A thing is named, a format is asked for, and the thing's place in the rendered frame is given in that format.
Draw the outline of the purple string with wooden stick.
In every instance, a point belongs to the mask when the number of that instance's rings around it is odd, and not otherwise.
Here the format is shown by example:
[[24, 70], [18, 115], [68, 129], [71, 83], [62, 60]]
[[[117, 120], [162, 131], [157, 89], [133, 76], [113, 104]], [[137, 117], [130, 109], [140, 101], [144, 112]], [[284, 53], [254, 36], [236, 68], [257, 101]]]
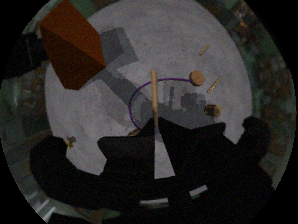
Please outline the purple string with wooden stick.
[[[186, 80], [186, 79], [176, 79], [176, 77], [170, 77], [170, 79], [157, 79], [157, 71], [156, 69], [152, 69], [152, 81], [148, 81], [148, 83], [142, 84], [141, 87], [138, 87], [134, 93], [137, 93], [138, 89], [141, 89], [142, 87], [145, 87], [146, 84], [152, 83], [152, 97], [153, 97], [153, 119], [154, 119], [154, 129], [158, 127], [158, 89], [157, 89], [157, 81], [161, 80], [181, 80], [181, 81], [190, 81], [192, 83], [192, 80]], [[133, 93], [133, 95], [134, 95]], [[138, 131], [142, 131], [142, 129], [138, 128], [136, 123], [134, 123], [132, 119], [132, 115], [130, 115], [130, 101], [132, 101], [132, 96], [130, 96], [129, 99], [129, 105], [128, 105], [128, 111], [129, 111], [129, 117], [130, 120], [132, 120], [132, 123], [134, 127], [138, 129]]]

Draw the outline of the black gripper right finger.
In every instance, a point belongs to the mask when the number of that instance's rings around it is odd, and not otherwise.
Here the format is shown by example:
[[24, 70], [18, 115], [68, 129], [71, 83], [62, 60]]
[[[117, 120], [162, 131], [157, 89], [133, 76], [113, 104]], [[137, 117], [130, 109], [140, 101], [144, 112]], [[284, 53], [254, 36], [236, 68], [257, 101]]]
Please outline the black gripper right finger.
[[158, 117], [161, 139], [164, 140], [165, 149], [168, 151], [170, 163], [172, 163], [174, 175], [182, 175], [186, 164], [189, 163], [198, 141], [220, 135], [226, 131], [226, 124], [210, 124], [202, 128], [184, 128], [182, 125], [170, 123], [170, 121]]

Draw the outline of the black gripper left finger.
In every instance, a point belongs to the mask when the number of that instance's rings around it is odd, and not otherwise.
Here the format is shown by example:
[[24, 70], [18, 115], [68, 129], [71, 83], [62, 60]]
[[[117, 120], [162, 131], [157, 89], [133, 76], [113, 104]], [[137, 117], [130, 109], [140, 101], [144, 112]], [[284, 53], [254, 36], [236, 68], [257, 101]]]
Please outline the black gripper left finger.
[[105, 136], [97, 141], [102, 155], [108, 157], [120, 157], [120, 159], [138, 159], [148, 157], [150, 171], [154, 176], [154, 143], [156, 143], [156, 129], [154, 119], [150, 117], [148, 123], [136, 136]]

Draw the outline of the round wooden button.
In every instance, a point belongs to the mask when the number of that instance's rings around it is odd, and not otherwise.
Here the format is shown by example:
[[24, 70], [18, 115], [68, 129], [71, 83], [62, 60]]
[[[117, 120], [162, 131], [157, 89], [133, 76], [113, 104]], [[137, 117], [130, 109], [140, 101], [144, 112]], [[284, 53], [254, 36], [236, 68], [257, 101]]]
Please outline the round wooden button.
[[198, 85], [204, 84], [205, 77], [202, 75], [202, 72], [197, 71], [196, 69], [196, 71], [190, 73], [189, 80], [192, 80], [192, 83], [190, 84], [197, 85], [198, 87]]

